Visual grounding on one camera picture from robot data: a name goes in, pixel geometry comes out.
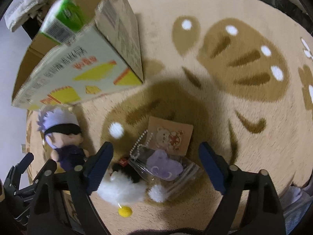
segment white fluffy pom-pom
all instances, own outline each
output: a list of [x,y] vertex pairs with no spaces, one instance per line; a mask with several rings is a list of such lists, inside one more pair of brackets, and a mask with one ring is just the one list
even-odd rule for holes
[[144,180],[133,183],[121,171],[115,171],[111,176],[109,173],[107,170],[97,190],[102,199],[115,206],[129,206],[144,200],[147,189]]
[[124,135],[124,128],[120,123],[114,122],[109,127],[109,133],[113,138],[119,139]]
[[160,184],[155,184],[148,192],[151,200],[155,202],[165,202],[167,200],[166,190]]

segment plush doll face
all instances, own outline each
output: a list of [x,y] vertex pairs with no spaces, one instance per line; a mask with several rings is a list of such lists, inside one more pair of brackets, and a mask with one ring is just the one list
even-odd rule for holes
[[46,140],[49,145],[55,146],[55,148],[61,148],[68,145],[79,146],[83,142],[83,137],[80,133],[77,135],[66,135],[58,132],[52,132],[46,136]]

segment cardboard box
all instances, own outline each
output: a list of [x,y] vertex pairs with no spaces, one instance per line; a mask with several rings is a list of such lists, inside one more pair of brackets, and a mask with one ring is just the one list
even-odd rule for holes
[[142,84],[137,20],[128,1],[74,1],[89,24],[70,45],[35,37],[20,65],[13,106],[73,105]]

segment bear picture card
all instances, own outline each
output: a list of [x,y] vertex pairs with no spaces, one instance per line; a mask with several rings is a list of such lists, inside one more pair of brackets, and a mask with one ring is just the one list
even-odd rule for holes
[[185,156],[188,150],[193,125],[178,123],[158,117],[150,117],[148,136],[151,137],[148,147],[162,149],[170,155]]

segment plush doll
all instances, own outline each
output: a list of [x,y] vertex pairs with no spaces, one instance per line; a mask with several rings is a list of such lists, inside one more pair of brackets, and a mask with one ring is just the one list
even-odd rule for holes
[[39,131],[53,149],[51,159],[65,171],[83,165],[88,151],[79,147],[83,141],[76,116],[65,107],[47,105],[38,114]]

